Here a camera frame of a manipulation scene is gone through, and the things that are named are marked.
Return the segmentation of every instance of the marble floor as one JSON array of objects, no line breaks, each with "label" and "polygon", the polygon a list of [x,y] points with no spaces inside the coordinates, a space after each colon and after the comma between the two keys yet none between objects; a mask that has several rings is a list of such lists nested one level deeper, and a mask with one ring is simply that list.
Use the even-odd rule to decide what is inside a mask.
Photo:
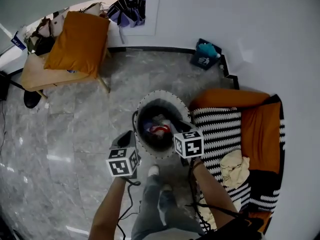
[{"label": "marble floor", "polygon": [[[26,108],[24,92],[11,86],[7,101],[1,102],[6,134],[0,155],[0,212],[8,225],[26,240],[88,239],[113,180],[106,168],[107,150],[114,138],[132,129],[139,101],[162,89],[188,105],[205,89],[232,88],[217,67],[204,71],[190,65],[190,58],[171,52],[115,53],[102,67],[104,80],[111,82],[110,94],[94,81],[58,86],[45,90],[47,102],[42,99],[34,109]],[[0,143],[3,126],[0,114]],[[147,171],[154,163],[173,185],[179,206],[190,203],[187,172],[178,156],[156,161],[141,150],[139,154],[142,184],[131,188],[130,212],[139,211]],[[121,210],[129,205],[126,191]],[[136,216],[120,223],[129,237]],[[122,239],[119,230],[115,239]]]}]

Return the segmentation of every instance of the small bin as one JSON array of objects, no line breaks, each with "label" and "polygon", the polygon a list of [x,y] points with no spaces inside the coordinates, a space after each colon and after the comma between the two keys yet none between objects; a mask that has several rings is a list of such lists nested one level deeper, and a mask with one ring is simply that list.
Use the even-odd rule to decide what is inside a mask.
[{"label": "small bin", "polygon": [[191,60],[190,60],[190,63],[199,67],[199,68],[202,68],[204,70],[208,70],[209,68],[211,68],[217,61],[219,61],[219,58],[216,58],[216,57],[210,57],[209,55],[207,55],[206,53],[204,52],[201,52],[199,51],[199,45],[200,44],[212,44],[215,51],[221,55],[221,48],[214,45],[213,43],[211,42],[208,42],[206,40],[203,40],[203,39],[199,39],[199,41],[196,43],[196,49],[195,49],[195,53],[194,55],[192,56]]}]

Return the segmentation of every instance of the folded umbrella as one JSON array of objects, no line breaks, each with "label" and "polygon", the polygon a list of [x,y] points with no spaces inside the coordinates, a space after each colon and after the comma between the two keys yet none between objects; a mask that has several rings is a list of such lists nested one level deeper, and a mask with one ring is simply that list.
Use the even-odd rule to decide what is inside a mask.
[{"label": "folded umbrella", "polygon": [[119,27],[119,33],[124,44],[121,28],[130,25],[131,28],[136,25],[142,25],[146,20],[146,0],[118,0],[113,3],[107,12],[110,20]]}]

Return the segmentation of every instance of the shoe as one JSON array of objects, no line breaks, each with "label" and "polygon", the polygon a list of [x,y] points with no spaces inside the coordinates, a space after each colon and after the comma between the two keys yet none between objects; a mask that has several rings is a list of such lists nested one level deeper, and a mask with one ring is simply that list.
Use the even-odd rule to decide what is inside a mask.
[{"label": "shoe", "polygon": [[172,187],[169,184],[164,184],[162,191],[172,191]]},{"label": "shoe", "polygon": [[148,171],[148,177],[152,176],[152,175],[159,175],[160,172],[160,167],[159,165],[153,165],[150,167],[149,171]]}]

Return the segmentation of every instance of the forearm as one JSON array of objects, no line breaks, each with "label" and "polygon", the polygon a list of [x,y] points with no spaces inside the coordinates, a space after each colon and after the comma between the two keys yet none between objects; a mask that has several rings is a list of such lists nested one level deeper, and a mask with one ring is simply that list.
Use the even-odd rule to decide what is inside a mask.
[{"label": "forearm", "polygon": [[[208,205],[217,206],[237,213],[237,210],[225,188],[215,179],[214,176],[211,175],[204,164],[199,164],[195,167],[193,174],[200,185],[200,189]],[[210,208],[210,210],[218,229],[234,219],[234,217],[217,209]]]},{"label": "forearm", "polygon": [[113,239],[120,215],[126,181],[116,177],[96,211],[89,240]]}]

